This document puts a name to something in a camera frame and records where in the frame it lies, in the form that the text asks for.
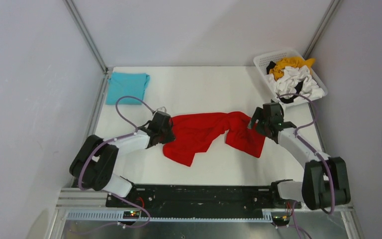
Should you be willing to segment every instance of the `plastic basket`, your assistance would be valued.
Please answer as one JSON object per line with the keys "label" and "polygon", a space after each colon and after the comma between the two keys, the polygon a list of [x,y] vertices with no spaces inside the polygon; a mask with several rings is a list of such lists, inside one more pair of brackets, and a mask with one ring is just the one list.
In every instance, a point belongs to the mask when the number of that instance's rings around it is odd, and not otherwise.
{"label": "plastic basket", "polygon": [[[271,61],[276,63],[276,62],[280,61],[284,57],[293,57],[293,56],[302,57],[295,50],[285,49],[285,50],[273,51],[273,52],[265,53],[263,55],[260,55],[260,56],[257,56],[257,57],[254,58],[254,64],[256,65],[258,71],[260,72],[263,81],[266,83],[266,85],[269,87],[269,89],[272,92],[272,94],[275,95],[275,96],[277,96],[276,92],[274,91],[274,89],[271,87],[271,85],[267,81],[268,73],[266,72],[266,67],[269,65],[269,63]],[[312,70],[311,72],[312,72],[313,79],[318,83],[320,88],[322,88],[324,90],[324,96],[326,96],[327,93],[328,93],[326,86],[323,84],[323,82],[320,80],[320,78],[317,76],[317,74],[314,72],[314,70]],[[297,102],[286,104],[286,107],[296,106],[296,105],[304,104],[306,102],[307,102],[307,100],[297,101]]]}

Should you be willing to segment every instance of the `blue folded cloth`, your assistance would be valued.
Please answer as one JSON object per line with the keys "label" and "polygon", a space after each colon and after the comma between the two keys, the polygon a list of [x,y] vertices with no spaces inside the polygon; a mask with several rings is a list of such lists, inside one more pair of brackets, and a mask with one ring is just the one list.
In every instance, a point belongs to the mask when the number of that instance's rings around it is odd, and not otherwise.
{"label": "blue folded cloth", "polygon": [[[141,100],[144,99],[150,76],[142,74],[127,74],[113,72],[108,80],[109,89],[107,91],[106,104],[115,105],[116,101],[123,96],[135,96]],[[140,105],[141,102],[131,98],[122,99],[119,104]]]}

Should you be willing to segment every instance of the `white cloth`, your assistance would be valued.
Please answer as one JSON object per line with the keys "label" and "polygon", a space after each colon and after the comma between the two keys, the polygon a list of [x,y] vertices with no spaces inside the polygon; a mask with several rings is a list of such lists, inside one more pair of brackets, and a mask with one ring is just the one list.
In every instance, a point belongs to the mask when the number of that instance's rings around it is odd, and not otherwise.
{"label": "white cloth", "polygon": [[[302,90],[299,94],[308,97],[309,99],[321,98],[324,96],[324,90],[319,87],[317,82],[312,78],[310,70],[307,66],[301,68],[294,68],[286,66],[283,69],[284,76],[275,81],[273,74],[267,76],[268,84],[273,88],[278,96],[288,93],[296,93],[296,85],[303,81]],[[297,97],[293,101],[302,101],[303,98]]]}

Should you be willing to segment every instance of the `white wall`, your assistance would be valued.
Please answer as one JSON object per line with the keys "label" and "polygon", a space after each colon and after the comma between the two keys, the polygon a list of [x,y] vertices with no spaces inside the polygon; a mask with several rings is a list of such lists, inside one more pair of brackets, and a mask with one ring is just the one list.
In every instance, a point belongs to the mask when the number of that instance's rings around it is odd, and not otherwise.
{"label": "white wall", "polygon": [[101,77],[63,1],[0,1],[0,239],[46,231]]}
{"label": "white wall", "polygon": [[331,0],[76,0],[108,66],[253,65],[303,53]]}
{"label": "white wall", "polygon": [[382,238],[382,1],[343,1],[313,57],[326,149],[347,162],[366,238]]}

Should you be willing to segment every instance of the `yellow cloth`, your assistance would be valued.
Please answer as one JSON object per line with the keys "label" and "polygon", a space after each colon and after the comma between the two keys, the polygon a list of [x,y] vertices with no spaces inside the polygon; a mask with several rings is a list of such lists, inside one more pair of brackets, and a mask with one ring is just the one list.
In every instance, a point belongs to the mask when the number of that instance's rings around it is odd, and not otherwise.
{"label": "yellow cloth", "polygon": [[304,60],[299,56],[284,57],[282,60],[276,63],[276,66],[273,69],[270,69],[269,74],[273,73],[273,75],[275,76],[275,80],[277,81],[278,79],[283,77],[283,69],[285,68],[285,66],[292,66],[294,68],[307,66],[311,72],[311,66],[314,64],[314,62],[314,58]]}

